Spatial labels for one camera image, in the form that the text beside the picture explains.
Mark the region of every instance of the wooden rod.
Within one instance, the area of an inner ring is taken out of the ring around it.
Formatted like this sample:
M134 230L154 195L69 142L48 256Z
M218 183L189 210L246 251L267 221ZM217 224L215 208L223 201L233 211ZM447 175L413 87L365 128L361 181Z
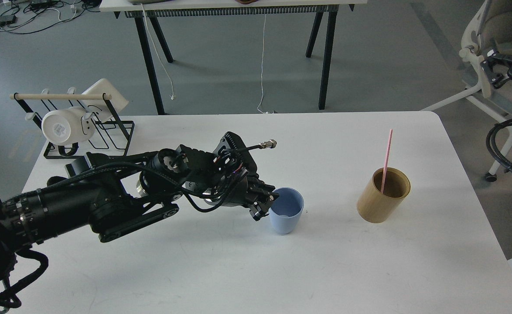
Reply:
M102 100L111 100L113 99L110 94L91 94L91 95L82 95L82 94L19 94L14 93L10 95L10 99L15 100L26 100L26 99L42 99L42 100L69 100L69 101L102 101Z

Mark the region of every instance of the chair leg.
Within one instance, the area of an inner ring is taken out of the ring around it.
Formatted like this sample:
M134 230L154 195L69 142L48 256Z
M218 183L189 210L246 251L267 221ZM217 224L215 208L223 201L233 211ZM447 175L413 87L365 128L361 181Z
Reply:
M461 98L471 96L474 93L479 92L480 90L481 90L481 80L479 80L477 82L477 84L475 84L475 86L468 88L465 91L462 91L461 93L457 93L456 95L448 97L442 101L439 101L439 102L435 103L434 105L430 105L429 107L426 107L425 109L421 109L421 111L435 111L436 109L442 108L445 105L449 105L450 103L458 101Z
M495 119L498 123L503 123L504 121L506 121L506 119L503 116L501 116L495 110L489 108L487 105L483 104L477 98L475 98L473 96L467 96L465 99L467 99L469 102L473 103L473 105L477 106L479 109L481 109L487 115L491 116L491 118ZM509 136L508 136L508 139L506 139L506 141L500 151L501 154L504 156L507 155L509 153L510 149L512 148L512 126L509 126L506 129L508 129L508 131L509 131ZM488 174L495 176L497 173L497 170L499 169L500 166L501 166L500 163L498 161L495 161L493 163L492 167L489 169Z

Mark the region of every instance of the plastic cup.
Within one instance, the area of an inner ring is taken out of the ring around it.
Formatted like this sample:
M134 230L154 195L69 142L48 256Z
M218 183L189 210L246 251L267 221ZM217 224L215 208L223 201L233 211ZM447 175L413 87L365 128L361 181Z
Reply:
M380 168L374 172L357 201L360 216L368 222L385 221L411 191L411 183L405 174L388 167L384 194L380 193L383 171L384 169Z
M278 234L288 234L297 226L304 200L302 195L292 188L279 188L274 192L280 197L270 207L270 222Z
M64 146L87 141L95 133L91 119L84 119L85 109L70 107L49 111L41 122L41 130L48 141Z

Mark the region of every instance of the gray floor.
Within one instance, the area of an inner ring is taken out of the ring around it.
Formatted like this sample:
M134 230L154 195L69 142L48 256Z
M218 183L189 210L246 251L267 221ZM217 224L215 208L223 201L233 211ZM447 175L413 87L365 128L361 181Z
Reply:
M371 0L338 14L326 111L418 110L463 89L457 57L461 35L481 0ZM56 21L37 18L35 30ZM71 16L69 8L63 18ZM315 113L325 20L314 55L304 50L313 14L269 15L266 20L264 111ZM161 18L172 54L170 84L156 64L165 109L171 115L258 113L264 16ZM13 92L83 91L108 78L130 99L123 115L154 115L153 98L132 19L86 12L38 34L0 34L0 196L21 191L43 144L23 119ZM512 175L483 175L492 159L485 148L495 123L467 101L437 111L469 175L507 258L512 258Z

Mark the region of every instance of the wooden cup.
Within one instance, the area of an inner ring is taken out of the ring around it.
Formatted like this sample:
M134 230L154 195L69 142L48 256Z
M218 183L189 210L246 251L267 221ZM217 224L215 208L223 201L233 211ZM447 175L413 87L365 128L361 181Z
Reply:
M383 170L380 168L374 172L357 201L357 211L361 217L372 223L385 221L411 191L411 183L405 174L388 167L384 194L380 193Z

